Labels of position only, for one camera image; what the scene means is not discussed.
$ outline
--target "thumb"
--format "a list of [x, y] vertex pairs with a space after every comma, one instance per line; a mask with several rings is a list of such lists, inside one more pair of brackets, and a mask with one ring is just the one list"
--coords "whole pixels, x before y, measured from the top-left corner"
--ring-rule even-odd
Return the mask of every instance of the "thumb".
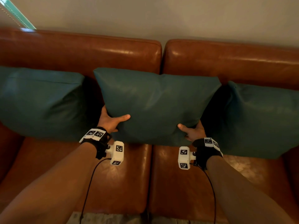
[[185, 133], [190, 133], [190, 131], [193, 130], [192, 128], [188, 128], [181, 123], [178, 124], [178, 128]]
[[131, 118], [130, 115], [124, 115], [124, 116], [116, 117], [115, 120], [117, 120], [118, 123], [120, 123], [120, 122], [127, 121], [129, 118]]

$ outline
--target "wire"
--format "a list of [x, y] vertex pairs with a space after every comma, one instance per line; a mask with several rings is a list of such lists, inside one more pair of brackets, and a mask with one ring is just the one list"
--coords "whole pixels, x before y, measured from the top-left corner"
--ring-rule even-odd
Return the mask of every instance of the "wire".
[[213, 195], [214, 195], [214, 224], [216, 224], [216, 196], [215, 196], [215, 191], [214, 191], [212, 182], [211, 182], [209, 176], [207, 175], [207, 173], [200, 166], [195, 165], [193, 163], [190, 163], [190, 164], [193, 165], [193, 166], [199, 167], [204, 172], [204, 174], [207, 176], [207, 179], [209, 180], [209, 182], [211, 184], [211, 187], [212, 187], [212, 190], [213, 190]]
[[[101, 160], [101, 161], [95, 166], [94, 171], [92, 172], [92, 177], [93, 177], [93, 174], [95, 173], [95, 169], [97, 168], [97, 166], [98, 166], [101, 162], [103, 162], [104, 160], [108, 160], [108, 159], [111, 159], [111, 158], [103, 159], [103, 160]], [[91, 185], [91, 183], [92, 183], [92, 177], [90, 178], [90, 182], [89, 182], [88, 190], [87, 190], [87, 193], [86, 193], [86, 197], [85, 197], [84, 205], [83, 205], [82, 212], [81, 212], [81, 215], [80, 215], [80, 224], [81, 224], [81, 221], [82, 221], [82, 219], [83, 219], [83, 212], [84, 212], [84, 208], [85, 208], [86, 200], [87, 200], [87, 197], [88, 197], [89, 188], [90, 188], [90, 185]]]

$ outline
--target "teal leather pillow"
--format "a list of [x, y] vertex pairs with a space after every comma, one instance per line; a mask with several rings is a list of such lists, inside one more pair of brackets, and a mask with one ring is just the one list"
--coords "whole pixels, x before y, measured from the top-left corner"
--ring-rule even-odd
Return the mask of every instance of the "teal leather pillow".
[[210, 115], [212, 104], [221, 109], [225, 93], [228, 102], [218, 122], [202, 120], [224, 154], [276, 159], [299, 145], [299, 91], [229, 82], [213, 97]]
[[0, 67], [0, 121], [36, 138], [79, 141], [90, 129], [82, 82], [73, 72]]
[[95, 77], [112, 117], [130, 114], [118, 125], [115, 140], [152, 145], [184, 146], [191, 142], [177, 128], [195, 126], [215, 91], [217, 77], [157, 75], [97, 68]]

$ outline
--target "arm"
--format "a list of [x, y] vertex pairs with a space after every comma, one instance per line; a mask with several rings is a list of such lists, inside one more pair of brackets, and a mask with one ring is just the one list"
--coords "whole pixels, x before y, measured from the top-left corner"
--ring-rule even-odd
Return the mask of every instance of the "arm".
[[[129, 118], [111, 118], [104, 106], [98, 126], [116, 132], [118, 123]], [[66, 223], [98, 163], [96, 153], [92, 144], [81, 144], [20, 192], [0, 215], [0, 223]]]
[[[195, 129], [182, 124], [178, 124], [178, 128], [186, 132], [186, 139], [192, 142], [206, 137], [200, 121]], [[274, 200], [255, 188], [222, 157], [211, 156], [207, 160], [207, 170], [216, 197], [230, 224], [294, 223]]]

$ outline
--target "sofa seat cushion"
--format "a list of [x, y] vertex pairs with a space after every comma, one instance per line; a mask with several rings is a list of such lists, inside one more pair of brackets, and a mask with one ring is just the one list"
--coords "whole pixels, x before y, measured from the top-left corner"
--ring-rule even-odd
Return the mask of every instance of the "sofa seat cushion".
[[[0, 211], [28, 184], [79, 146], [77, 142], [55, 142], [25, 138], [16, 160], [0, 184]], [[85, 212], [139, 214], [147, 203], [151, 145], [128, 145], [124, 162], [98, 166], [91, 184]], [[75, 211], [81, 211], [86, 191]]]
[[[179, 169], [178, 149], [153, 147], [149, 211], [171, 218], [212, 222], [214, 197], [209, 181], [199, 168]], [[228, 155], [224, 158], [299, 223], [299, 206], [282, 158], [270, 160]], [[218, 202], [216, 222], [228, 222]]]

